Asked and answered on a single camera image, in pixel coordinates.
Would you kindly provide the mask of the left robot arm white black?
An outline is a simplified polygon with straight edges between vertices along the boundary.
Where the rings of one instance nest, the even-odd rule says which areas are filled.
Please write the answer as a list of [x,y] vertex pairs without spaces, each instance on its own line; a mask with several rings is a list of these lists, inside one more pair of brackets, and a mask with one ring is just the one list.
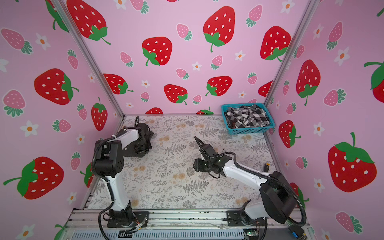
[[110,220],[129,223],[134,221],[135,214],[131,201],[123,190],[120,173],[124,168],[125,157],[142,158],[149,152],[153,135],[147,124],[138,123],[133,127],[124,127],[108,139],[96,142],[91,170],[104,181],[112,201],[110,206],[100,212],[100,218],[107,214]]

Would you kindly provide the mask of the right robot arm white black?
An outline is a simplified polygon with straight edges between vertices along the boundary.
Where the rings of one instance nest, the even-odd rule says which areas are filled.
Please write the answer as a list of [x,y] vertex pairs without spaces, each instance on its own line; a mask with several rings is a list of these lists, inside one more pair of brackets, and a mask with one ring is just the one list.
[[261,202],[246,201],[235,216],[228,218],[229,221],[252,226],[257,219],[271,218],[284,224],[298,203],[295,192],[277,171],[272,174],[255,171],[228,156],[195,159],[193,168],[196,172],[215,172],[233,178],[260,192]]

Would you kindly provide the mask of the teal plastic basket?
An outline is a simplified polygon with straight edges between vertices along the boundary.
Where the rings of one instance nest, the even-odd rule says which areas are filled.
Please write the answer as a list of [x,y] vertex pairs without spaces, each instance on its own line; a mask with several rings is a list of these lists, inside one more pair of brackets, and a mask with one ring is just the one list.
[[[232,128],[229,128],[229,126],[227,124],[226,117],[225,117],[225,112],[228,110],[229,107],[238,108],[238,107],[243,106],[243,105],[245,105],[245,106],[257,105],[260,108],[262,108],[263,110],[265,110],[267,115],[268,115],[268,117],[270,118],[271,124],[269,126],[267,126],[267,127],[261,127],[261,128],[242,128],[242,129],[232,129]],[[262,103],[222,105],[221,106],[221,110],[222,110],[222,115],[223,115],[225,126],[226,126],[226,128],[228,130],[228,133],[230,135],[264,133],[264,132],[268,131],[269,129],[273,129],[276,126],[276,124],[275,124],[271,114],[269,113],[267,107],[264,104],[262,104]]]

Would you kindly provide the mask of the black white checkered shirt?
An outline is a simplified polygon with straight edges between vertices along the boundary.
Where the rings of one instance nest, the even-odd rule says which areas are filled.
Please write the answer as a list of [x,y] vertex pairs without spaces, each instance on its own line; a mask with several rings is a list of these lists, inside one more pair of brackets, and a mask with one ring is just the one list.
[[261,128],[271,124],[266,111],[257,105],[229,107],[225,117],[229,128],[232,129]]

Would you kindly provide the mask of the black handled screwdriver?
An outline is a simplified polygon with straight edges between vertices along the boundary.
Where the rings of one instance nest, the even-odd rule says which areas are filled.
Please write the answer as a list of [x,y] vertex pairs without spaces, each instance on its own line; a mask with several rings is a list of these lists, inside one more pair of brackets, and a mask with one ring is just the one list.
[[266,164],[264,165],[263,172],[264,172],[264,173],[268,173],[269,170],[270,170],[270,164],[269,164],[269,163],[266,163]]

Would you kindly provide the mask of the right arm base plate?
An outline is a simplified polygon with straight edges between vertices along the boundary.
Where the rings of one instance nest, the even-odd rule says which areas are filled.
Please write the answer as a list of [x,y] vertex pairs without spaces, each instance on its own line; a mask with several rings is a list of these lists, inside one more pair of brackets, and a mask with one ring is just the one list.
[[227,211],[223,221],[227,222],[229,227],[264,227],[266,225],[264,218],[253,220],[240,210]]

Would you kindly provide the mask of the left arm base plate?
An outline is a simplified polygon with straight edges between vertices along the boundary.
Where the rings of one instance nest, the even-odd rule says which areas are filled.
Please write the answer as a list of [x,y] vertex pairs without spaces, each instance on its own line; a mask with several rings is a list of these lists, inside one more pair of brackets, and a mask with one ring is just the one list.
[[149,220],[150,212],[138,211],[133,212],[133,215],[121,214],[118,217],[110,217],[107,223],[108,228],[134,228],[140,225],[139,228],[146,228]]

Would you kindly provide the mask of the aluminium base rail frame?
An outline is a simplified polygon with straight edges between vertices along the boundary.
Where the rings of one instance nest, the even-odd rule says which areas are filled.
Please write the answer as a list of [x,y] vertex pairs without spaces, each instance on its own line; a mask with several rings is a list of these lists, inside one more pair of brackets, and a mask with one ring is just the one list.
[[[230,227],[226,209],[149,210],[147,225],[133,234],[129,228],[102,227],[110,240],[293,240],[288,224],[272,219],[254,226]],[[62,229],[60,240],[102,240],[98,210],[75,210]]]

